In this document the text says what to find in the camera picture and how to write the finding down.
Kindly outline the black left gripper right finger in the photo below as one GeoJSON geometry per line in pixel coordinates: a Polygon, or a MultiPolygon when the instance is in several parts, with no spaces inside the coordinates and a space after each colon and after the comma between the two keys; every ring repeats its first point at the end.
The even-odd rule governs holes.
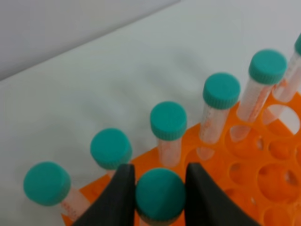
{"type": "Polygon", "coordinates": [[[199,163],[189,163],[185,176],[187,226],[257,226],[213,181],[199,163]]]}

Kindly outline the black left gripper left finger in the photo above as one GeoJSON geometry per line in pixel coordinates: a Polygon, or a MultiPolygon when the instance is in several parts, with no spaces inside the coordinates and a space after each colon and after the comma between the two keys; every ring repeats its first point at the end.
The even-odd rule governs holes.
{"type": "Polygon", "coordinates": [[[135,167],[121,164],[105,190],[74,226],[133,226],[135,224],[135,167]]]}

